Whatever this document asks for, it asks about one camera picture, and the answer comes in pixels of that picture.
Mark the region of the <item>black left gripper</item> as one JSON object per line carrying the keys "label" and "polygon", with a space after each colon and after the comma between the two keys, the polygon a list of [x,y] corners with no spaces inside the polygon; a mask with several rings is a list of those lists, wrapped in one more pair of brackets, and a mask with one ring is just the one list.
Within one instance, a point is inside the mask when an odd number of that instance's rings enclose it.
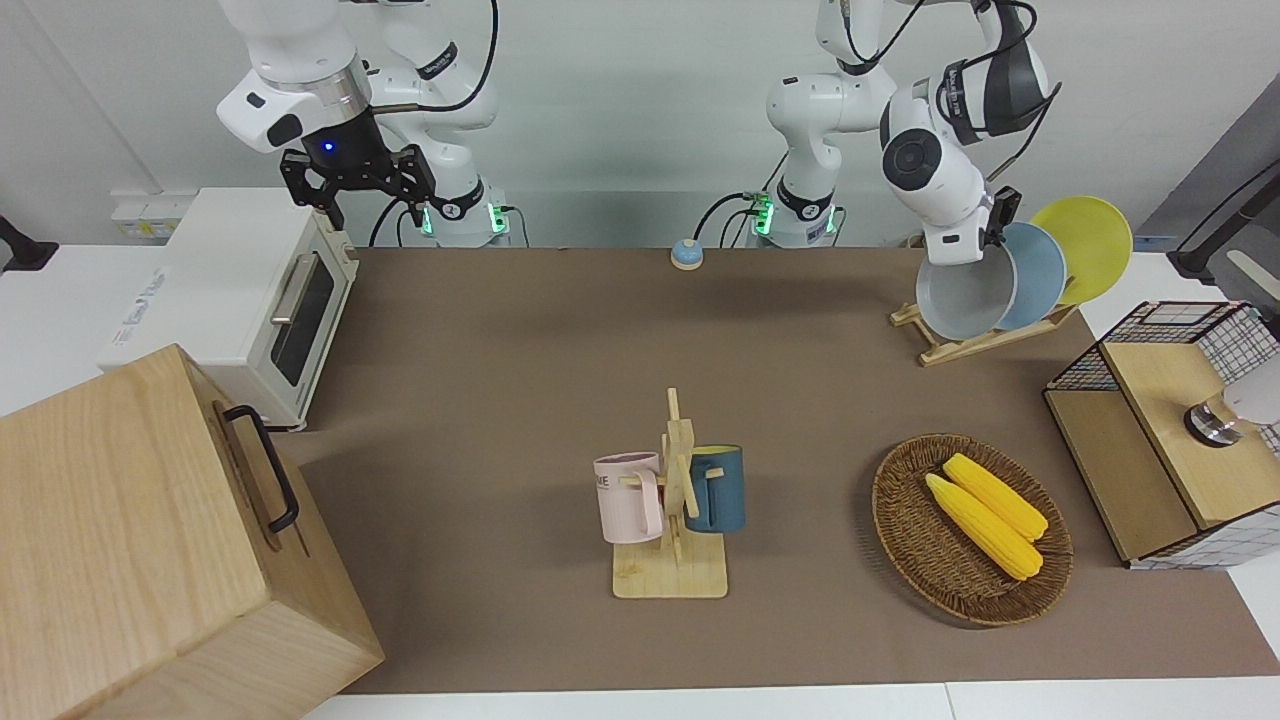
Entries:
{"label": "black left gripper", "polygon": [[986,247],[1002,247],[1006,243],[1007,225],[1015,220],[1020,208],[1021,192],[1012,186],[1004,186],[992,199],[993,205],[986,228]]}

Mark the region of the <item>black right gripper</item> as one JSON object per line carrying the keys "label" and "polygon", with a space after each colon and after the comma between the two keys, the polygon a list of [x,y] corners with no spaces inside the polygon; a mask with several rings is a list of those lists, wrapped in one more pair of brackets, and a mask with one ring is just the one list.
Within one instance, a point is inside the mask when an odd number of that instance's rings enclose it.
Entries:
{"label": "black right gripper", "polygon": [[[435,176],[417,145],[396,151],[394,168],[371,108],[342,124],[302,136],[300,142],[305,151],[285,150],[280,158],[282,178],[294,205],[311,208],[334,231],[343,231],[346,217],[337,205],[340,190],[396,190],[413,224],[422,225],[424,209],[435,197]],[[319,184],[308,179],[310,172],[319,174]]]}

